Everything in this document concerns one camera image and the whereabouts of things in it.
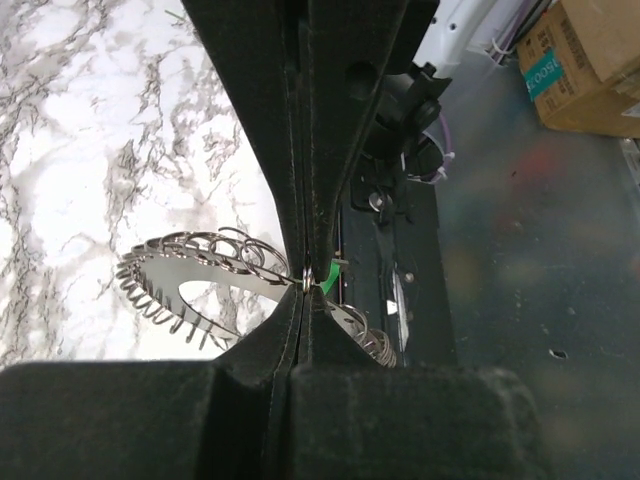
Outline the green key tag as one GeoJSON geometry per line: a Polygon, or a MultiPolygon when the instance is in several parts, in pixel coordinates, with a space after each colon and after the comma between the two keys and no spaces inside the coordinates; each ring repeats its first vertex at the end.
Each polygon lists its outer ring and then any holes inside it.
{"type": "Polygon", "coordinates": [[[339,280],[344,265],[345,263],[340,259],[334,259],[331,262],[327,278],[319,283],[319,287],[325,295],[331,291],[339,280]]]}

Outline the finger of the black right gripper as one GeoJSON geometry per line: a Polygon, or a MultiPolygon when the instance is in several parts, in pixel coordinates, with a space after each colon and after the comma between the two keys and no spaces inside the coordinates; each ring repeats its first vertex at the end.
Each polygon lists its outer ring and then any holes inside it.
{"type": "Polygon", "coordinates": [[[285,1],[185,1],[264,174],[278,214],[289,271],[305,268],[299,146],[290,87],[294,56],[286,49],[292,16],[285,1]]]}
{"type": "Polygon", "coordinates": [[[309,1],[299,27],[305,273],[328,277],[342,191],[376,114],[384,75],[405,72],[432,1],[309,1]]]}

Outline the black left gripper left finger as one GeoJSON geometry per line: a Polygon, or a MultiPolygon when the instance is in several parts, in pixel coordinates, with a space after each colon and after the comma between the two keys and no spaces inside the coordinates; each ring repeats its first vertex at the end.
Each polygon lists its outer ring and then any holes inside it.
{"type": "Polygon", "coordinates": [[[303,296],[213,361],[41,362],[1,375],[5,479],[282,479],[303,296]]]}

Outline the metal disc keyring organizer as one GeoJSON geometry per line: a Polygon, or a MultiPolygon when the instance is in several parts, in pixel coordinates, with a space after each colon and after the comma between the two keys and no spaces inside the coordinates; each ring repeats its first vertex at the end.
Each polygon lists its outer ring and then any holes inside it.
{"type": "Polygon", "coordinates": [[[222,351],[252,330],[224,302],[240,294],[275,305],[288,287],[313,284],[309,275],[293,278],[273,246],[231,227],[151,238],[122,255],[115,280],[139,317],[198,349],[222,351]]]}

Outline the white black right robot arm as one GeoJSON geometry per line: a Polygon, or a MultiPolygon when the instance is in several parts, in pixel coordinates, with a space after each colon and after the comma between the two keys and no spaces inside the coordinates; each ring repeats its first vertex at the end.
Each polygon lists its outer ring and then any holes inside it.
{"type": "Polygon", "coordinates": [[[329,274],[362,156],[414,151],[488,1],[188,1],[273,194],[290,272],[329,274]]]}

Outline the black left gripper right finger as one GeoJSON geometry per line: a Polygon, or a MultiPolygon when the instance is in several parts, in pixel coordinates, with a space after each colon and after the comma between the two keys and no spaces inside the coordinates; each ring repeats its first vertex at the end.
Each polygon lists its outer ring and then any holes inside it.
{"type": "Polygon", "coordinates": [[[304,298],[289,377],[286,479],[551,479],[535,403],[512,372],[387,368],[304,298]]]}

